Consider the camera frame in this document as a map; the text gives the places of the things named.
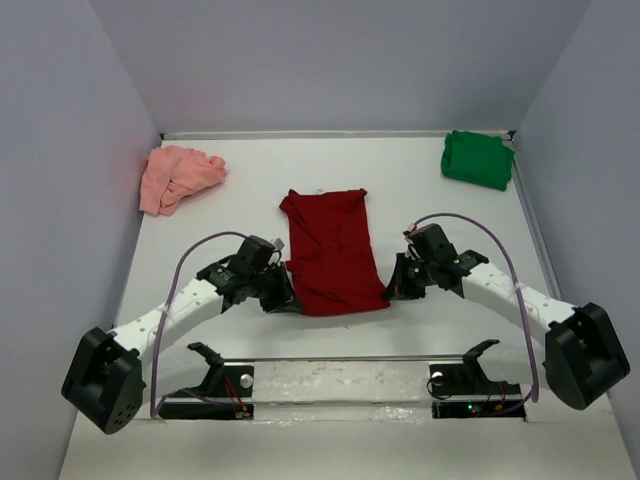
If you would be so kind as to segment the dark red t shirt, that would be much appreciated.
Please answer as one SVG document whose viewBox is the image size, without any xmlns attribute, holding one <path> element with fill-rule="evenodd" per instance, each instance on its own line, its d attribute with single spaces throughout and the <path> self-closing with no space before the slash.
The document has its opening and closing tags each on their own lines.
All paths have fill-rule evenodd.
<svg viewBox="0 0 640 480">
<path fill-rule="evenodd" d="M 286 262 L 306 316 L 327 317 L 390 306 L 371 248 L 364 189 L 300 194 L 279 208 L 289 225 Z"/>
</svg>

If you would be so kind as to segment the pink t shirt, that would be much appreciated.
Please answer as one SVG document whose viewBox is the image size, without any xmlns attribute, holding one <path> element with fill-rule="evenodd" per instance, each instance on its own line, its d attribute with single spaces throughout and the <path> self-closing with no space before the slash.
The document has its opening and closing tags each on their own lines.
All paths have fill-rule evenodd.
<svg viewBox="0 0 640 480">
<path fill-rule="evenodd" d="M 180 146 L 154 148 L 140 183 L 139 210 L 153 216 L 171 216 L 179 203 L 224 182 L 222 157 Z"/>
</svg>

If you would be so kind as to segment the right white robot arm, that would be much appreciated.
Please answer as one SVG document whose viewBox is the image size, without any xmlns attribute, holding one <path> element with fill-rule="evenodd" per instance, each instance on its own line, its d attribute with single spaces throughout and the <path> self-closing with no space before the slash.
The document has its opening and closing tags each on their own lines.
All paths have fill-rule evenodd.
<svg viewBox="0 0 640 480">
<path fill-rule="evenodd" d="M 468 390 L 482 392 L 499 381 L 529 383 L 584 410 L 629 374 L 627 356 L 602 307 L 553 299 L 473 250 L 457 252 L 437 224 L 412 227 L 404 237 L 408 248 L 396 256 L 387 299 L 422 299 L 427 288 L 436 286 L 523 330 L 522 362 L 512 346 L 497 339 L 465 353 L 460 379 Z"/>
</svg>

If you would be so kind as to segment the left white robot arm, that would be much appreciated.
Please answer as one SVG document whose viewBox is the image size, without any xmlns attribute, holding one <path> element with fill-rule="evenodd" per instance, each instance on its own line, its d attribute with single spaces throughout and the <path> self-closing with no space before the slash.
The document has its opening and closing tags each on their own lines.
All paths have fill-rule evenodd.
<svg viewBox="0 0 640 480">
<path fill-rule="evenodd" d="M 238 251 L 173 282 L 164 303 L 109 331 L 95 327 L 76 349 L 62 396 L 102 433 L 122 430 L 143 406 L 157 416 L 179 391 L 195 398 L 224 379 L 222 356 L 202 342 L 176 344 L 201 324 L 248 299 L 266 314 L 299 313 L 302 305 L 281 260 L 283 243 L 250 235 Z"/>
</svg>

